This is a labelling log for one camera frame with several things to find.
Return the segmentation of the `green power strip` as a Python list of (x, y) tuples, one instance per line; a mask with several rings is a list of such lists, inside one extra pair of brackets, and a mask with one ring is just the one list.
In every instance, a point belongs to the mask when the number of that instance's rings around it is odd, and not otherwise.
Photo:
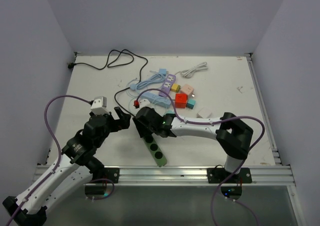
[(152, 158), (158, 167), (163, 167), (167, 164), (167, 159), (160, 149), (159, 144), (155, 141), (152, 135), (147, 135), (142, 138), (145, 142), (145, 145), (150, 152)]

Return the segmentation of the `light blue power strip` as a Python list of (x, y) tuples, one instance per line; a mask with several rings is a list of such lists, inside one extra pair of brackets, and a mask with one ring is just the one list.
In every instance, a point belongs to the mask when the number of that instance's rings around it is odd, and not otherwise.
[(169, 108), (171, 106), (171, 101), (167, 97), (160, 97), (151, 92), (145, 92), (141, 95), (142, 99), (147, 99), (151, 104), (156, 104), (158, 106)]

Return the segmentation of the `red cube socket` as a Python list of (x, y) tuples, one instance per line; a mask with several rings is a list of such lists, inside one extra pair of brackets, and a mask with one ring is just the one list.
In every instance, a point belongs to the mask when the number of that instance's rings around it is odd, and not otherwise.
[(176, 93), (174, 101), (176, 108), (184, 109), (187, 106), (188, 96), (183, 93)]

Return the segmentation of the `yellow plug adapter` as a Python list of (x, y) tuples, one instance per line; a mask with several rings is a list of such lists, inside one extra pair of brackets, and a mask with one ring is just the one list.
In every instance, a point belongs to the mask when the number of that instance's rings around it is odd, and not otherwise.
[(171, 90), (172, 92), (178, 93), (178, 92), (180, 91), (180, 88), (181, 88), (180, 85), (174, 83), (174, 84), (171, 86), (171, 89), (170, 89), (170, 90)]

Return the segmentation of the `teal plug adapter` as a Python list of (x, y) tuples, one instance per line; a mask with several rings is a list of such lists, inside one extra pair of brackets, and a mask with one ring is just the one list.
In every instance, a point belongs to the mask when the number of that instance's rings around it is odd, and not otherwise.
[(186, 108), (194, 109), (196, 101), (194, 99), (189, 99), (186, 103)]

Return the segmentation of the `pink cube socket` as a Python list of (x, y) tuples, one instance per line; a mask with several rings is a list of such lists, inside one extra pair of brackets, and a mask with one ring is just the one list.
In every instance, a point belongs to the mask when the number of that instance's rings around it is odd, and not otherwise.
[(188, 84), (185, 84), (181, 87), (180, 93), (186, 94), (188, 98), (193, 98), (195, 96), (194, 88)]

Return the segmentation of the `blue plug charger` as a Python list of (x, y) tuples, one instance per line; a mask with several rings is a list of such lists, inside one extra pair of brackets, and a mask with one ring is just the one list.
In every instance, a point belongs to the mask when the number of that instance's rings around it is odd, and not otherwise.
[(158, 72), (159, 72), (159, 74), (161, 74), (163, 76), (166, 76), (166, 74), (167, 74), (167, 70), (165, 68), (160, 68)]

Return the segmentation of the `white Honor charger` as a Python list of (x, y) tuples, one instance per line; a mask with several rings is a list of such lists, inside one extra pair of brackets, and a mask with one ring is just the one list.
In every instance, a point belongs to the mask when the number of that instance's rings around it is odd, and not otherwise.
[(197, 118), (209, 118), (212, 115), (212, 111), (206, 107), (203, 107), (197, 114)]

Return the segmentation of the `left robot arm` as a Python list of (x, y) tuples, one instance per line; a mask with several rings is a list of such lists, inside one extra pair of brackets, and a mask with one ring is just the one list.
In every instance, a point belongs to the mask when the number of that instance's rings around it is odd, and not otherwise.
[(131, 115), (119, 107), (114, 110), (118, 119), (114, 119), (104, 107), (92, 110), (89, 120), (67, 141), (50, 168), (23, 193), (16, 197), (8, 196), (3, 201), (10, 221), (19, 226), (42, 226), (47, 219), (48, 203), (57, 199), (52, 193), (80, 167), (87, 169), (86, 176), (92, 182), (112, 182), (106, 178), (104, 164), (95, 157), (95, 153), (110, 133), (130, 126)]

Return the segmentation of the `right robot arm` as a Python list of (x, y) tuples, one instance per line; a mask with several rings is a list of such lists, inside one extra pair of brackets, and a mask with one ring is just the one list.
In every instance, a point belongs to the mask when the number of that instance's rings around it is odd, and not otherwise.
[(133, 118), (143, 138), (156, 134), (163, 138), (195, 136), (215, 140), (227, 154), (223, 178), (235, 182), (241, 176), (241, 164), (248, 157), (253, 129), (233, 113), (220, 118), (181, 117), (176, 113), (158, 114), (153, 108), (143, 107)]

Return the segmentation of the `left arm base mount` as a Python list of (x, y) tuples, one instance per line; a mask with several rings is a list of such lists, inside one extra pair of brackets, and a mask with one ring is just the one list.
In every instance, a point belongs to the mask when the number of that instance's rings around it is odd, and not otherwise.
[(117, 167), (105, 167), (97, 158), (89, 160), (85, 164), (85, 167), (89, 169), (89, 173), (92, 175), (91, 182), (94, 180), (98, 181), (101, 179), (108, 179), (114, 184), (117, 184), (119, 181), (120, 169)]

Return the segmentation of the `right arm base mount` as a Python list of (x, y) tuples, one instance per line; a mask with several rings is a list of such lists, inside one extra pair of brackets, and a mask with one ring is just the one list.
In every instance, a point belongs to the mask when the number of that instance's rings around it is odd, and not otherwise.
[[(227, 172), (224, 167), (217, 165), (214, 168), (207, 168), (206, 175), (209, 184), (220, 184), (231, 173)], [(226, 181), (227, 184), (251, 184), (253, 182), (249, 168), (241, 168), (238, 174), (234, 174)]]

